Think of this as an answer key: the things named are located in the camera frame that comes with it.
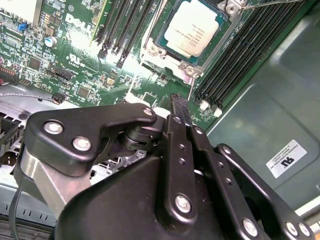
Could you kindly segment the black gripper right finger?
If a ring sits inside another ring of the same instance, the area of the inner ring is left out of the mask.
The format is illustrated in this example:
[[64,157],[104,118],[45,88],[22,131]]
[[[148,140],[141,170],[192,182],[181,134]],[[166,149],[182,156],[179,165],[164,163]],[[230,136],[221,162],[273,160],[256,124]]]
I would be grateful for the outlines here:
[[308,224],[227,144],[212,146],[191,120],[187,100],[182,116],[196,163],[213,194],[227,240],[314,240]]

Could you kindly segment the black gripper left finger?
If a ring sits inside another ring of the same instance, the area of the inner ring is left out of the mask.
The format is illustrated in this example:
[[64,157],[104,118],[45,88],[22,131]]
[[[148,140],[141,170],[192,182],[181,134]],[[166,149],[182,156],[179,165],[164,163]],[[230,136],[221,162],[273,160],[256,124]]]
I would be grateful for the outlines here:
[[69,218],[72,199],[90,187],[92,167],[138,150],[163,164],[156,213],[174,227],[192,226],[198,217],[188,104],[170,97],[171,113],[162,116],[143,103],[40,111],[23,134],[18,168],[26,191],[45,202],[57,224]]

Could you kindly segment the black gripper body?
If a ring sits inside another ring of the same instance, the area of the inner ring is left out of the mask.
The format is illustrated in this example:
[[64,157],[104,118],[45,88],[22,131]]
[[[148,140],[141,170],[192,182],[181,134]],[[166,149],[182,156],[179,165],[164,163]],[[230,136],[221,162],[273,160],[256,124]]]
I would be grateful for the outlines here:
[[[198,215],[177,232],[165,195],[195,192]],[[140,160],[76,195],[60,214],[54,240],[234,240],[233,228],[214,208],[205,178],[187,164]]]

